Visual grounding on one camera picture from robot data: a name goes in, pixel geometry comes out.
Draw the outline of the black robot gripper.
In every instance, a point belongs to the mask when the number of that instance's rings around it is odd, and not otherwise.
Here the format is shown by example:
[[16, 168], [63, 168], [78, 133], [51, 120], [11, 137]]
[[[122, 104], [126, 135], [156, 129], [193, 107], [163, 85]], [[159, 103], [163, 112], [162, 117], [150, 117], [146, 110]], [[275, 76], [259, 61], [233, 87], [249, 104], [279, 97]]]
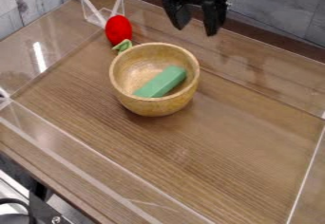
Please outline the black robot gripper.
[[229, 0], [162, 0], [170, 22], [178, 30], [191, 19], [187, 5], [202, 6], [206, 34], [214, 36], [226, 21]]

